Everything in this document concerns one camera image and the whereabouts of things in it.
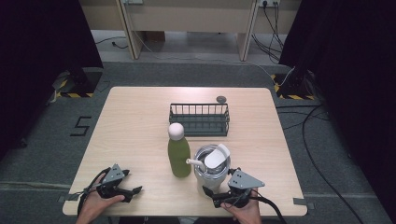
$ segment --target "black stand base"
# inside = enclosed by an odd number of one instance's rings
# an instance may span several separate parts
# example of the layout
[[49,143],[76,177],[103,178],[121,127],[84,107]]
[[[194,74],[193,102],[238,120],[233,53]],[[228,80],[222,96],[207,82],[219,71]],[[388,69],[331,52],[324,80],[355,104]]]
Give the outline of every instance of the black stand base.
[[74,77],[67,77],[60,88],[62,97],[92,97],[102,76],[102,72],[85,72],[83,82],[76,81]]
[[275,74],[273,76],[273,80],[276,83],[275,90],[277,97],[293,100],[314,100],[314,95],[305,78],[296,84],[296,82],[291,82],[290,77],[288,77],[285,83],[283,83],[286,76],[287,74]]

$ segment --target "black wire basket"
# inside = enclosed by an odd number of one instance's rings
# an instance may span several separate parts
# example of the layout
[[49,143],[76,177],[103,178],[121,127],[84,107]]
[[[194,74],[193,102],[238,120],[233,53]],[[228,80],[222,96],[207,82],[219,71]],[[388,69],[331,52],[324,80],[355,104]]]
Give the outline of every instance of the black wire basket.
[[227,136],[227,104],[171,104],[169,123],[180,123],[185,136]]

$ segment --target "person's left hand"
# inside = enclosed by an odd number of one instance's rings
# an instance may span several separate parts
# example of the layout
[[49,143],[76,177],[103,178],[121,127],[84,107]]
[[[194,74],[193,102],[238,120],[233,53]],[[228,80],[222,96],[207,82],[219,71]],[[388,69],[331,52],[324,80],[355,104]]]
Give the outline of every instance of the person's left hand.
[[[94,185],[99,183],[103,175],[100,175]],[[124,200],[123,195],[117,195],[109,199],[102,198],[95,189],[91,189],[91,193],[88,195],[85,203],[82,205],[79,217],[76,224],[88,224],[99,217],[106,208],[108,208],[113,203],[119,203]]]

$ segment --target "white bottle cap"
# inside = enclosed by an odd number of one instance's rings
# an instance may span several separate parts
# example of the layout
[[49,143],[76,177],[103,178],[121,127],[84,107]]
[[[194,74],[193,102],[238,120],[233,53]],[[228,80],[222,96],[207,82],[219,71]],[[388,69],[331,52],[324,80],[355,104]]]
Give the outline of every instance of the white bottle cap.
[[168,128],[169,138],[178,141],[184,137],[184,127],[180,123],[173,123]]
[[205,157],[205,165],[210,169],[214,169],[227,160],[229,156],[230,150],[223,144],[219,144],[215,150]]

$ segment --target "light wood tabletop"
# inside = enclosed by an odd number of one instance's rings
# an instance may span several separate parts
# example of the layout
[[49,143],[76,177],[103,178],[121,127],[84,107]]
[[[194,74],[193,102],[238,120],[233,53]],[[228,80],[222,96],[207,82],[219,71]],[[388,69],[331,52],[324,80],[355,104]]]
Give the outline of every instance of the light wood tabletop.
[[[107,216],[228,217],[201,196],[191,171],[185,178],[172,175],[167,156],[169,107],[172,103],[216,103],[225,96],[230,129],[222,137],[186,137],[191,157],[202,146],[224,144],[231,151],[231,167],[265,183],[259,193],[274,202],[283,216],[303,216],[300,184],[281,128],[271,92],[263,88],[115,87],[110,91],[86,149],[70,193],[82,191],[95,176],[117,163],[130,170],[119,187],[143,190],[130,203],[116,203]],[[229,190],[227,180],[220,192]],[[77,214],[78,202],[64,203],[64,213]],[[260,203],[262,216],[276,216]]]

